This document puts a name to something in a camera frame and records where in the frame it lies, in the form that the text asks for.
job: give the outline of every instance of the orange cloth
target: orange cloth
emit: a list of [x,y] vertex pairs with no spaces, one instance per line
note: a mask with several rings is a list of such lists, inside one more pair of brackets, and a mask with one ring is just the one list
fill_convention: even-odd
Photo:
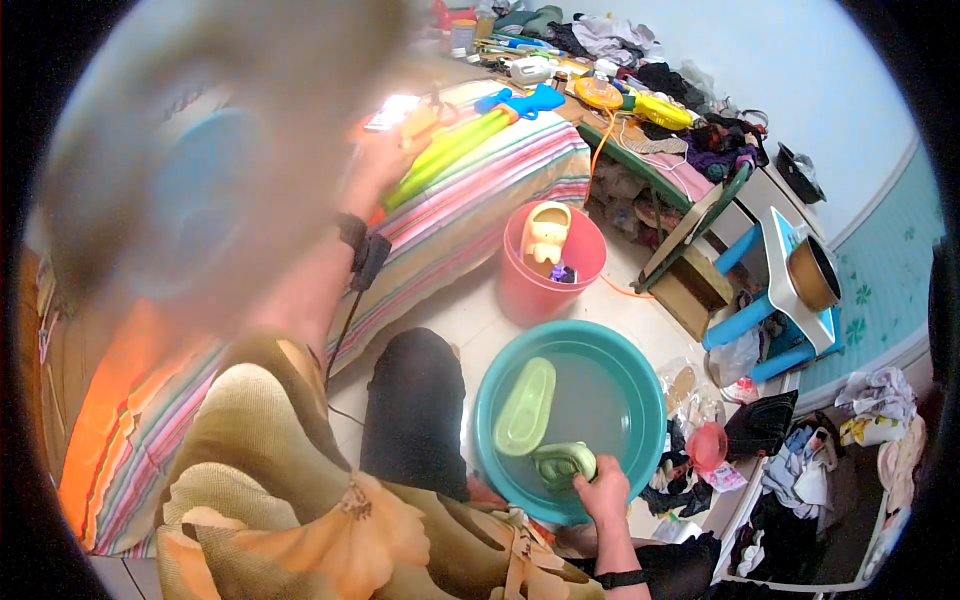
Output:
[[58,494],[70,528],[88,550],[96,539],[95,517],[103,505],[106,483],[123,454],[124,445],[117,442],[131,434],[134,416],[192,355],[192,351],[177,352],[156,368],[164,333],[164,323],[153,306],[138,300],[113,334],[73,427]]

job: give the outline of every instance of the orange cord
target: orange cord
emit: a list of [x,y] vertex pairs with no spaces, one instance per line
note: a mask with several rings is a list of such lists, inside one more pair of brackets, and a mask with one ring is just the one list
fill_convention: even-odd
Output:
[[623,289],[622,287],[617,286],[615,283],[613,283],[612,281],[610,281],[609,279],[607,279],[607,276],[605,276],[605,275],[602,274],[602,273],[600,274],[600,277],[601,277],[604,281],[607,282],[607,285],[609,285],[609,286],[611,286],[611,288],[613,288],[614,292],[619,292],[620,294],[623,294],[624,296],[629,296],[629,297],[631,297],[631,298],[653,298],[653,297],[654,297],[653,294],[637,294],[637,293],[635,293],[635,292],[628,292],[627,290]]
[[[593,183],[593,170],[597,167],[597,158],[600,157],[600,151],[603,150],[603,145],[607,143],[607,138],[610,137],[610,134],[613,133],[613,124],[616,121],[615,116],[610,109],[603,107],[604,112],[607,113],[607,118],[610,120],[610,125],[607,126],[607,132],[603,134],[603,137],[600,138],[600,143],[597,144],[596,152],[593,153],[593,162],[590,164],[590,179],[587,181],[587,197],[584,199],[584,202],[590,199],[590,185]],[[653,294],[635,294],[634,292],[628,292],[627,290],[618,287],[615,283],[607,279],[604,274],[600,274],[600,277],[607,282],[615,291],[623,294],[624,296],[630,296],[631,298],[653,298]]]

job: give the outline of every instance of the black bag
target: black bag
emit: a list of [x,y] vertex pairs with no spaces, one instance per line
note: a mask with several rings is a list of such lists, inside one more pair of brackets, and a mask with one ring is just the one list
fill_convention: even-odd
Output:
[[775,456],[786,440],[793,409],[799,393],[768,396],[757,400],[733,414],[724,427],[727,432],[727,460],[749,456]]

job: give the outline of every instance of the pink plastic bucket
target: pink plastic bucket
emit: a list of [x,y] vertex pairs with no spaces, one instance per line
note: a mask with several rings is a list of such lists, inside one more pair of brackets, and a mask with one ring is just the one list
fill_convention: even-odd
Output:
[[566,266],[576,270],[577,282],[559,283],[531,271],[517,251],[527,216],[537,204],[540,203],[527,203],[514,211],[503,231],[496,301],[504,316],[521,327],[563,318],[564,311],[600,275],[607,262],[607,241],[603,233],[588,216],[571,210],[573,221],[562,259]]

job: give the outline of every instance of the floor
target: floor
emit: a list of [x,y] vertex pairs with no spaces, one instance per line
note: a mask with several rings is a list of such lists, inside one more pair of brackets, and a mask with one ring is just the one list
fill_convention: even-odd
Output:
[[[608,259],[604,275],[622,288],[627,288],[650,253],[623,241],[613,232],[605,233]],[[716,255],[708,247],[698,244],[698,248],[711,258]],[[387,342],[400,331],[411,327],[428,327],[460,349],[467,384],[461,452],[470,469],[479,469],[468,434],[477,388],[496,354],[522,332],[522,329],[507,321],[497,308],[494,286],[498,268],[496,259],[487,261],[388,325],[377,334],[363,355],[333,376],[329,387],[330,405],[362,421],[367,408],[367,382],[372,375],[373,363]],[[569,318],[593,321],[618,331],[640,348],[654,369],[677,357],[685,357],[703,365],[703,348],[656,300],[622,294],[602,279],[597,279],[578,298]],[[717,389],[710,384],[707,387],[707,393],[719,399]],[[725,403],[728,416],[735,407],[734,404]],[[341,451],[356,467],[360,458],[362,428],[336,413],[330,414],[330,422]],[[700,513],[692,520],[702,525],[706,516],[707,513]],[[658,519],[650,516],[639,499],[631,507],[629,520],[631,533],[637,538],[649,538],[660,524]],[[161,597],[153,560],[121,561],[107,557],[91,557],[91,560],[116,598],[154,600]]]

